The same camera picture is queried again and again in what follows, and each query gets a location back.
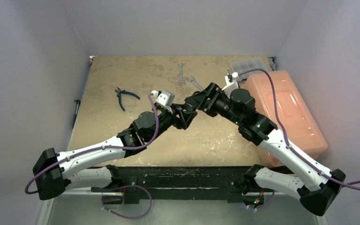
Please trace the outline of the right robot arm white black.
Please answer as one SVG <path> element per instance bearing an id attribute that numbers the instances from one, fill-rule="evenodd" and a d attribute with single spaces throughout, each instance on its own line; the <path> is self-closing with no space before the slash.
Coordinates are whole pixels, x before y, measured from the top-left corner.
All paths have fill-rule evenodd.
<path id="1" fill-rule="evenodd" d="M 339 194 L 338 184 L 345 174 L 316 162 L 293 144 L 277 124 L 255 108 L 255 99 L 246 89 L 234 89 L 227 96 L 215 83 L 185 99 L 194 109 L 211 117 L 221 115 L 238 126 L 247 141 L 279 159 L 293 175 L 279 173 L 262 165 L 253 165 L 244 174 L 243 194 L 258 188 L 289 195 L 309 212 L 323 216 Z"/>

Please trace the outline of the black padlock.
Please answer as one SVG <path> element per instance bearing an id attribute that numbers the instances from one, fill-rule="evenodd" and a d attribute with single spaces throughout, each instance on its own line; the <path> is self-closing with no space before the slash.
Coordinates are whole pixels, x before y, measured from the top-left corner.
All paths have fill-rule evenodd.
<path id="1" fill-rule="evenodd" d="M 185 103 L 183 105 L 183 111 L 187 112 L 187 113 L 194 113 L 196 111 L 195 107 L 192 106 L 189 103 Z"/>

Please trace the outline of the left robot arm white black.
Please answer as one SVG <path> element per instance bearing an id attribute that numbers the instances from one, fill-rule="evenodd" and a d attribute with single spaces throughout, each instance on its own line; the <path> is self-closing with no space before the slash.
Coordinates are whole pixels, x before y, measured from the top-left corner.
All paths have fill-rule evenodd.
<path id="1" fill-rule="evenodd" d="M 168 108 L 155 104 L 152 112 L 143 112 L 128 128 L 105 141 L 73 151 L 46 149 L 32 169 L 34 177 L 26 185 L 25 193 L 49 200 L 76 188 L 117 191 L 120 177 L 110 167 L 95 169 L 94 166 L 136 155 L 168 128 L 186 130 L 196 115 L 196 108 L 189 104 L 173 104 Z"/>

